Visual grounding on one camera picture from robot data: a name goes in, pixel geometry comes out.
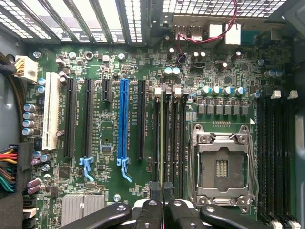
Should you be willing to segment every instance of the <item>blue pcie slot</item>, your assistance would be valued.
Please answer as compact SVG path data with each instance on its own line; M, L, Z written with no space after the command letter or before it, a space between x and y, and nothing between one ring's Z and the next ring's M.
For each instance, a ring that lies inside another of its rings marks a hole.
M121 171L123 177L129 182L132 180L127 176L127 129L128 129L128 100L129 100L129 82L126 79L121 79L120 82L120 109L119 109L119 146L117 166L122 166Z

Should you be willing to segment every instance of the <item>purple capacitor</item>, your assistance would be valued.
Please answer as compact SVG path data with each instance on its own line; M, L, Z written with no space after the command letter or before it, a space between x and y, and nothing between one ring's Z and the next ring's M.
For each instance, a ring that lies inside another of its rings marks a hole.
M39 178L36 178L35 180L31 180L28 182L27 186L28 187L35 187L37 185L40 185L41 180Z
M42 163L42 162L41 162L40 160L38 160L38 159L33 159L33 160L31 161L32 166L40 165L41 163Z
M34 194L34 193L40 191L40 189L41 189L41 186L40 186L40 185L37 185L37 186L35 186L35 187L29 188L29 189L28 189L28 193L29 193L29 194Z

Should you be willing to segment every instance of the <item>blue slot retention clip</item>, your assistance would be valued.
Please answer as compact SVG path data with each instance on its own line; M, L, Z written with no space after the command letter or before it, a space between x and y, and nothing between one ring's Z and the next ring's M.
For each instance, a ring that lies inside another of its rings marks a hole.
M91 171L90 163L93 163L94 158L80 158L80 166L84 166L84 175L87 177L91 182L94 181L94 179L89 175L89 172Z
M127 128L128 128L128 101L129 101L129 82L127 79L121 79L120 82L120 109L119 109L119 143L117 166L122 166L123 177L129 182L132 180L127 176Z

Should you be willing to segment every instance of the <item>motherboard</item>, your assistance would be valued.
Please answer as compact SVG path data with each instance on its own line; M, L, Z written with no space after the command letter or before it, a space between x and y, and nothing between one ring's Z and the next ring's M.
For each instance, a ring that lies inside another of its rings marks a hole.
M36 228L133 206L151 198L152 182L254 220L295 214L289 41L231 50L181 43L180 51L166 42L30 47L38 81L28 83L35 109L23 133L40 183L28 192Z

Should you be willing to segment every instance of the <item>white pci slot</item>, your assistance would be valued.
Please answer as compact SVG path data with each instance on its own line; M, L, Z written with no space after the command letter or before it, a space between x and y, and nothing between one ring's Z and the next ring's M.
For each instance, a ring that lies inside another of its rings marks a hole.
M57 73L46 73L42 149L56 149L60 82Z

